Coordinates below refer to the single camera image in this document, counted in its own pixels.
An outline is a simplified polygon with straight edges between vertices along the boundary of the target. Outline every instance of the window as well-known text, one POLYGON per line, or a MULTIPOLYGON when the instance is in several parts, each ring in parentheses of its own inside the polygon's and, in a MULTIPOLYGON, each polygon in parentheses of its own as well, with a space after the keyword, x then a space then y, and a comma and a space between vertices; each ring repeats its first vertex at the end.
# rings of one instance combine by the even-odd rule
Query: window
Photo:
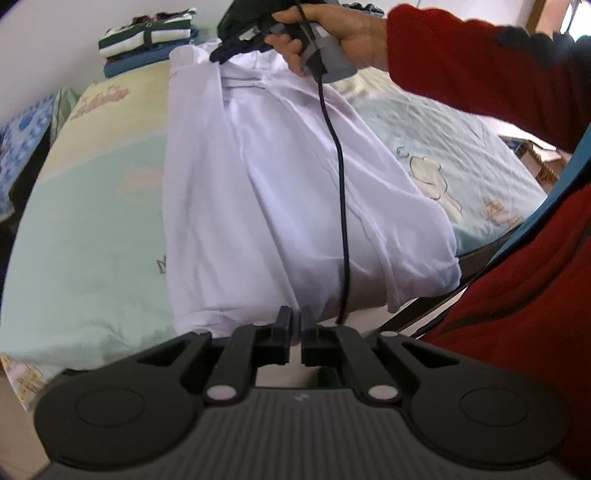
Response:
POLYGON ((560 31, 569 33, 575 40, 591 35, 591 3, 587 0, 572 1, 560 31))

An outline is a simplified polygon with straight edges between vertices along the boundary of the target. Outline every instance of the white wall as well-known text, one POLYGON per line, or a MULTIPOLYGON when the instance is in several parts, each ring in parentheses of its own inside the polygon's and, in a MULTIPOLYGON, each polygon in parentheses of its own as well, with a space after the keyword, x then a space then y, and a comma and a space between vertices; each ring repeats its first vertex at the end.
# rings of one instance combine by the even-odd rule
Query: white wall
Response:
POLYGON ((458 17, 480 18, 496 25, 525 26, 534 0, 423 0, 421 8, 436 7, 458 17))
POLYGON ((199 9, 216 25, 230 0, 21 0, 0 20, 0 124, 63 86, 102 80, 98 39, 133 17, 199 9))
POLYGON ((400 4, 411 4, 415 7, 417 6, 418 0, 406 0, 406 1, 397 1, 397 0, 340 0, 341 4, 352 4, 354 2, 359 2, 360 4, 368 4, 372 3, 376 7, 380 7, 386 13, 390 12, 395 6, 400 4))

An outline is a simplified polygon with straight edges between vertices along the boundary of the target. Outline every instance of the white t-shirt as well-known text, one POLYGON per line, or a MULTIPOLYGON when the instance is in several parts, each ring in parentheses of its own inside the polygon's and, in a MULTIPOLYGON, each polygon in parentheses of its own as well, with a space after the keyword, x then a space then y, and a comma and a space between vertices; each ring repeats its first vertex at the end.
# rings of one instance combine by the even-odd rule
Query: white t-shirt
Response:
MULTIPOLYGON (((179 334, 273 322, 280 306, 336 315, 342 286, 338 163, 317 85, 276 52, 210 63, 214 44, 170 55, 163 212, 179 334)), ((349 311, 458 285, 456 240, 353 109, 325 86, 345 155, 349 311)))

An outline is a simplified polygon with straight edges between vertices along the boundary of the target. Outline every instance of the person's hand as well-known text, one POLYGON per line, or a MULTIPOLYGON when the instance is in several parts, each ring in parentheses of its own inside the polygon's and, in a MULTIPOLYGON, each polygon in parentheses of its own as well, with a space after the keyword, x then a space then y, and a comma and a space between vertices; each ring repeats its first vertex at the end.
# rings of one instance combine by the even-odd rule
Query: person's hand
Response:
MULTIPOLYGON (((318 22, 340 41, 346 57, 357 68, 377 67, 388 71, 385 19, 338 5, 302 5, 302 8, 310 22, 318 22)), ((297 7, 277 12, 273 14, 273 18, 284 24, 302 20, 297 7)), ((292 72, 301 77, 306 76, 300 64, 303 48, 301 40, 292 40, 288 34, 283 34, 269 35, 265 42, 285 58, 292 72)))

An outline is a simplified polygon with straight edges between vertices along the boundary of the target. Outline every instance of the red sleeve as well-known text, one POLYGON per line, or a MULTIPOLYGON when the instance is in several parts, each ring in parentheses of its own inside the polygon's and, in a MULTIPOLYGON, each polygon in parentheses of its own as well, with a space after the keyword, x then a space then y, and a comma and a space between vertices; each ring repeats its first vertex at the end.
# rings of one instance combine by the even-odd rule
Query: red sleeve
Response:
POLYGON ((572 152, 591 122, 591 38, 558 37, 400 5, 388 16, 389 72, 405 90, 572 152))

